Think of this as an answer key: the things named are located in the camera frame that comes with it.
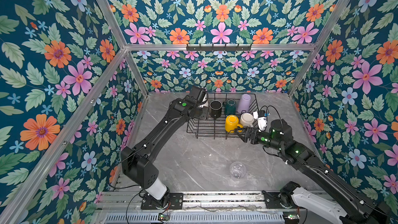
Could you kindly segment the cream white mug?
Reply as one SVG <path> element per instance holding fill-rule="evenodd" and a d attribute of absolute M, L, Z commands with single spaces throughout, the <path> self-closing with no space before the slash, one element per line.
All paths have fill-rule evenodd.
<path fill-rule="evenodd" d="M 201 102 L 200 108 L 209 107 L 208 95 L 206 94 Z"/>

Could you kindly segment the black mug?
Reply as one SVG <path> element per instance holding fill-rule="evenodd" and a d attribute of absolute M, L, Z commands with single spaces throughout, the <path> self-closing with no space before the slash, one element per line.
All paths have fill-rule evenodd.
<path fill-rule="evenodd" d="M 218 100 L 213 100 L 210 102 L 210 116 L 212 119 L 216 120 L 221 117 L 222 115 L 222 107 L 223 104 Z"/>

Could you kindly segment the white mug red inside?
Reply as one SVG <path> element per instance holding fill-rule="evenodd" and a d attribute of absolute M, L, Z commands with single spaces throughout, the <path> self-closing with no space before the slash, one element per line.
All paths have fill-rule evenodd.
<path fill-rule="evenodd" d="M 251 127 L 252 128 L 254 126 L 254 122 L 255 122 L 255 119 L 252 114 L 250 114 L 250 113 L 241 114 L 239 123 L 243 127 Z"/>

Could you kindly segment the yellow mug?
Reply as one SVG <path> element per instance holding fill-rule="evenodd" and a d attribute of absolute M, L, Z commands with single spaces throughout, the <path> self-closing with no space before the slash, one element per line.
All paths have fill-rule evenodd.
<path fill-rule="evenodd" d="M 239 123 L 239 118 L 237 116 L 229 115 L 226 117 L 224 128 L 227 133 L 233 133 L 235 129 L 243 128 L 243 126 Z"/>

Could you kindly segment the green mug cream inside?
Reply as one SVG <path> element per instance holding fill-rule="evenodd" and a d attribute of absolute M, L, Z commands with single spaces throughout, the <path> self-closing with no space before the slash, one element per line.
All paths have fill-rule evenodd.
<path fill-rule="evenodd" d="M 236 113 L 236 101 L 233 99 L 228 99 L 225 102 L 223 102 L 224 106 L 224 114 L 226 116 L 229 115 L 235 115 Z"/>

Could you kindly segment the lilac cup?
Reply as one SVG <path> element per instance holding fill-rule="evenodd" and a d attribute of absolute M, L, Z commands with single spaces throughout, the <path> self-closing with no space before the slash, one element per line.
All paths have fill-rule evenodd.
<path fill-rule="evenodd" d="M 251 105 L 251 96 L 249 94 L 242 94 L 238 103 L 236 112 L 241 115 L 248 113 Z"/>

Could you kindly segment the clear glass cup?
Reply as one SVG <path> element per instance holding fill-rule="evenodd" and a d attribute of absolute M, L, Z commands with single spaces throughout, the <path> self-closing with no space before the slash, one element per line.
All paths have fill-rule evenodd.
<path fill-rule="evenodd" d="M 233 162 L 230 165 L 230 175 L 234 179 L 242 179 L 246 175 L 246 167 L 241 162 Z"/>

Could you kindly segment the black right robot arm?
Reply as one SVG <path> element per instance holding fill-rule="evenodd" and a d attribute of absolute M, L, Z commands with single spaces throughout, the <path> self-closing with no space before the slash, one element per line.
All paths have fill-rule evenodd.
<path fill-rule="evenodd" d="M 374 202 L 331 171 L 311 149 L 293 139 L 292 127 L 285 120 L 272 121 L 268 132 L 252 127 L 238 127 L 234 132 L 245 143 L 276 150 L 275 155 L 285 164 L 309 177 L 333 199 L 329 201 L 291 181 L 280 190 L 282 207 L 302 207 L 333 224 L 390 223 L 391 208 L 386 203 Z"/>

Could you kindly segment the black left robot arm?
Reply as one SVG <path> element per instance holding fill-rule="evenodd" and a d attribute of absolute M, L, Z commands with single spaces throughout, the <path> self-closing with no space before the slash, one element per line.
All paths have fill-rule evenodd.
<path fill-rule="evenodd" d="M 208 95 L 205 89 L 193 86 L 184 98 L 176 98 L 169 104 L 165 116 L 154 129 L 133 148 L 121 152 L 121 171 L 149 194 L 155 206 L 165 208 L 170 201 L 170 190 L 158 178 L 159 170 L 153 162 L 161 149 L 190 119 L 207 119 Z"/>

